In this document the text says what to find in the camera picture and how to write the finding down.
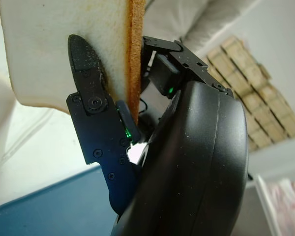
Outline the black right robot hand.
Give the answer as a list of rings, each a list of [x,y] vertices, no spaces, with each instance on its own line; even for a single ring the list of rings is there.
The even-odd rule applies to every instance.
[[[101,166],[114,236],[228,236],[248,177],[248,137],[242,104],[179,41],[143,37],[140,78],[170,103],[138,164],[127,151],[140,132],[122,101],[104,87],[94,48],[68,38],[77,89],[66,100],[87,164]]]

